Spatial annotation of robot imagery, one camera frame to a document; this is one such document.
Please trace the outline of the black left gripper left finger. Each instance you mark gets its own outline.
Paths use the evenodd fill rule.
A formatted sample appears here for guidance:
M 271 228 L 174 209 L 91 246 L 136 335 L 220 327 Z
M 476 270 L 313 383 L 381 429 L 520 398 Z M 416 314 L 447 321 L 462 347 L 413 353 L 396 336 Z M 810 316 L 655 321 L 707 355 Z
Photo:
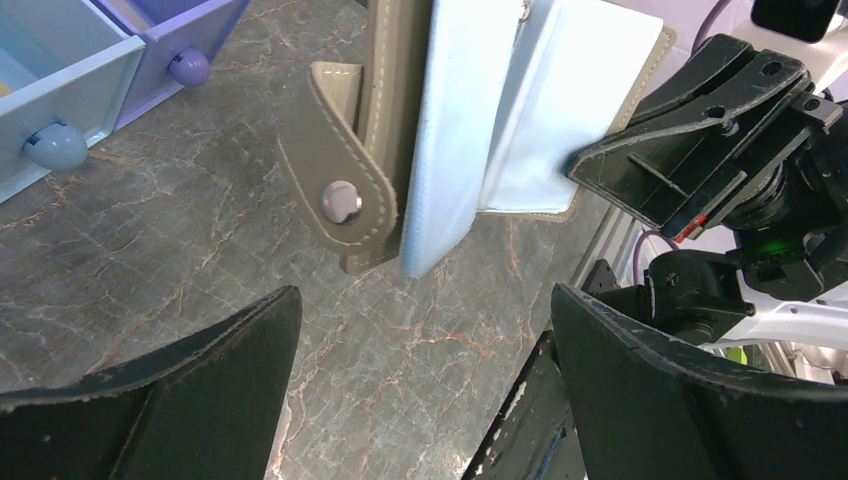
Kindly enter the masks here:
M 5 479 L 260 479 L 302 324 L 298 288 L 59 388 L 1 397 Z

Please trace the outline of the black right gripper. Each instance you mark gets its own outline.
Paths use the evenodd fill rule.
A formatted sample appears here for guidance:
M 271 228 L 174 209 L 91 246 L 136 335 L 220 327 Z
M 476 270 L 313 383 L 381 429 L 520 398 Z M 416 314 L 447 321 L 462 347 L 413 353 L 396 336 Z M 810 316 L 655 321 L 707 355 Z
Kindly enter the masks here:
M 847 140 L 846 102 L 810 83 L 795 58 L 712 36 L 566 176 L 675 241 L 777 228 L 821 193 L 803 170 Z

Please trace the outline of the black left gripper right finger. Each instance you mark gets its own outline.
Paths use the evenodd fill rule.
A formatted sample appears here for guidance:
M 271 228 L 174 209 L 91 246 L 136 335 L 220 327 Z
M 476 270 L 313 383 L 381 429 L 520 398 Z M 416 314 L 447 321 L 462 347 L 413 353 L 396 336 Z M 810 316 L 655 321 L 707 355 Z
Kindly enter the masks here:
M 551 321 L 592 479 L 843 479 L 847 390 L 712 355 L 558 284 Z

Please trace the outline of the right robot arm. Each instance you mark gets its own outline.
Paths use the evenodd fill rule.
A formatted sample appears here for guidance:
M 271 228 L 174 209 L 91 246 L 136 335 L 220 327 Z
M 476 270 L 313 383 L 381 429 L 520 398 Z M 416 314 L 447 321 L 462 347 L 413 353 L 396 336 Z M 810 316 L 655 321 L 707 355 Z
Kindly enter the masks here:
M 847 70 L 843 1 L 757 1 L 691 57 L 627 127 L 565 175 L 672 249 L 589 295 L 695 345 L 847 346 Z

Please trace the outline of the light blue middle drawer box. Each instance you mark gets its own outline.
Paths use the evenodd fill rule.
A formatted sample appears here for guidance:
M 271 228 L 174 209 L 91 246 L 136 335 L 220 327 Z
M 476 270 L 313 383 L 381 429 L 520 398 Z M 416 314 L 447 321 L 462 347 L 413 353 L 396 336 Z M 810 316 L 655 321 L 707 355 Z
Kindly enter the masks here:
M 2 2 L 2 200 L 112 133 L 144 49 L 90 1 Z

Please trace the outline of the purple plastic drawer box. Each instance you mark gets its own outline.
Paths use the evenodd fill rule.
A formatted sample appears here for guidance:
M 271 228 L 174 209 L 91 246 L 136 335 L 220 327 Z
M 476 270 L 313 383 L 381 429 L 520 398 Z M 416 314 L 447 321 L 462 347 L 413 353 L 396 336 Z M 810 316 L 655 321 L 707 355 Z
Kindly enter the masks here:
M 199 87 L 249 5 L 248 0 L 97 1 L 95 5 L 145 49 L 117 130 L 185 87 Z

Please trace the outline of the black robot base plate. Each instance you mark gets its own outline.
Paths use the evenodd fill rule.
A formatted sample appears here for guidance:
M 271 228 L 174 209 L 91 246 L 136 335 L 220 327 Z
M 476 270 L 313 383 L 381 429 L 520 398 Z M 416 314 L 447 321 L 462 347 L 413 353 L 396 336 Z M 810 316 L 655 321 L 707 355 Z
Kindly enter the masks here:
M 543 332 L 462 477 L 586 477 L 553 332 Z

